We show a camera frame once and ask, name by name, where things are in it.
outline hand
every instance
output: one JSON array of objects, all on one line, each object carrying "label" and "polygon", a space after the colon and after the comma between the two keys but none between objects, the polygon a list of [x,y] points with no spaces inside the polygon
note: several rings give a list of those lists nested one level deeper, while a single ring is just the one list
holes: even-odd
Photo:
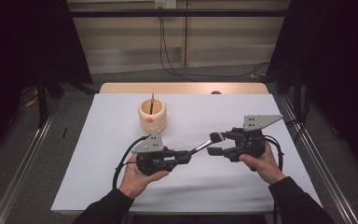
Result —
[{"label": "hand", "polygon": [[144,192],[148,184],[168,175],[168,171],[159,171],[151,176],[144,175],[135,164],[136,155],[132,155],[127,162],[132,163],[127,164],[126,172],[118,189],[132,199]]},{"label": "hand", "polygon": [[266,152],[259,158],[242,154],[240,155],[240,161],[243,161],[249,168],[255,168],[260,177],[270,185],[285,178],[284,174],[279,170],[272,154],[271,146],[267,142]]}]

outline gray floor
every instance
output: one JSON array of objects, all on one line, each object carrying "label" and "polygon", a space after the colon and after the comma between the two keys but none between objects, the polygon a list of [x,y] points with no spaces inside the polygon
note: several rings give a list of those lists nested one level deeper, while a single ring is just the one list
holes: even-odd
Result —
[{"label": "gray floor", "polygon": [[[226,76],[191,77],[197,81],[251,82],[254,81],[251,77],[227,76],[245,74],[252,69],[252,66],[234,65],[177,69],[177,72],[179,74],[197,73]],[[258,74],[264,73],[265,70],[265,67],[262,68]],[[177,75],[170,75],[163,70],[94,75],[93,80],[94,85],[90,85],[90,87],[95,90],[98,90],[104,82],[188,81]],[[59,107],[22,184],[21,191],[17,195],[9,215],[5,218],[6,223],[70,223],[75,218],[53,213],[49,209],[71,160],[93,96],[64,84],[63,87],[65,95],[61,100],[48,100],[49,105],[58,105]],[[277,104],[285,115],[282,96],[276,94],[274,87],[274,83],[268,84],[269,91],[274,93]],[[23,95],[22,100],[29,99],[31,97],[29,94]],[[2,138],[0,144],[0,200],[34,138],[37,124],[37,104],[31,107],[21,105],[12,126]],[[358,161],[352,156],[345,140],[332,132],[333,125],[314,102],[311,102],[306,127],[358,218]],[[294,127],[288,129],[293,136],[296,136]],[[296,145],[324,208],[336,223],[344,223],[337,210],[336,202],[324,186],[318,170],[300,139],[297,140]]]}]

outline person's right hand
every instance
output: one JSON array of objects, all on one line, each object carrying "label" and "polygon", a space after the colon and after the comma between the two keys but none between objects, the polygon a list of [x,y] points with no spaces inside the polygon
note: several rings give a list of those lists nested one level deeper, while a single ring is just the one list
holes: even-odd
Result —
[{"label": "person's right hand", "polygon": [[267,142],[266,152],[259,158],[242,154],[240,155],[240,161],[243,161],[249,168],[255,168],[260,177],[270,185],[285,178],[284,174],[279,170],[272,154],[271,146]]}]

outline pencil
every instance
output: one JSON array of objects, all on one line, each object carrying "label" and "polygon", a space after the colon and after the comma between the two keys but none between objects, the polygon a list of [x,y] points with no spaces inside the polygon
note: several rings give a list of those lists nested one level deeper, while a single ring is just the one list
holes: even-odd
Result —
[{"label": "pencil", "polygon": [[151,100],[151,104],[150,104],[150,115],[153,114],[153,103],[154,103],[154,93],[152,94],[152,100]]}]

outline pen holder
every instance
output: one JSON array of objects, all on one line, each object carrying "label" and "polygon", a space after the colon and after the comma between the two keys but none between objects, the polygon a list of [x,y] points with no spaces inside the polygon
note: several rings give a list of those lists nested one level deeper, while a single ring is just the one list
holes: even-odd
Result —
[{"label": "pen holder", "polygon": [[141,121],[141,127],[147,133],[161,132],[167,126],[167,107],[157,99],[153,101],[153,110],[151,100],[146,100],[139,105],[138,114]]}]

